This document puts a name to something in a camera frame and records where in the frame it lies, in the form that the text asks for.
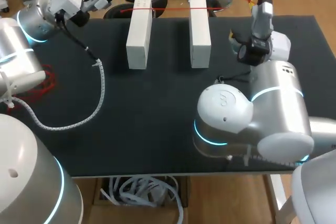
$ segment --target white rectangular box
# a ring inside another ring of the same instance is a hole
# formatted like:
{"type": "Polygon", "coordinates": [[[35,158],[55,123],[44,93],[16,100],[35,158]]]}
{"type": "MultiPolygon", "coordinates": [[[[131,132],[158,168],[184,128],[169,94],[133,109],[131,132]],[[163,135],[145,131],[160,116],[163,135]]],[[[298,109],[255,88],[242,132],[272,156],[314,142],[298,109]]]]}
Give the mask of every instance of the white rectangular box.
{"type": "MultiPolygon", "coordinates": [[[[135,0],[134,9],[151,8],[151,0],[135,0]]],[[[133,10],[126,42],[130,69],[146,69],[152,29],[152,10],[133,10]]]]}
{"type": "MultiPolygon", "coordinates": [[[[206,8],[206,0],[190,0],[190,8],[206,8]]],[[[190,9],[190,58],[192,68],[208,68],[211,39],[206,9],[190,9]]]]}

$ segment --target black tabletop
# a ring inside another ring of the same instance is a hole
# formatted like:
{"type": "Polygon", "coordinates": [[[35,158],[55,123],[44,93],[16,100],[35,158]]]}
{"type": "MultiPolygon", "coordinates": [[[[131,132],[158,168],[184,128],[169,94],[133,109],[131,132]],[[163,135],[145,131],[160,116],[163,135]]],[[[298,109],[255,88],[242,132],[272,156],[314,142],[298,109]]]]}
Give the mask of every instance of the black tabletop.
{"type": "MultiPolygon", "coordinates": [[[[154,19],[146,70],[129,70],[125,43],[129,19],[93,19],[70,30],[102,60],[106,96],[101,111],[85,125],[63,132],[38,128],[23,108],[12,116],[28,125],[71,176],[280,172],[286,166],[241,158],[228,165],[202,156],[191,132],[200,93],[221,74],[248,70],[237,63],[228,43],[230,28],[250,30],[250,18],[210,18],[208,69],[191,69],[186,18],[154,19]]],[[[314,17],[273,18],[276,31],[291,40],[309,115],[336,119],[336,62],[314,17]]],[[[100,95],[97,67],[62,34],[35,49],[41,63],[52,65],[57,85],[31,107],[48,126],[73,124],[88,117],[100,95]]],[[[248,84],[231,82],[249,97],[248,84]]]]}

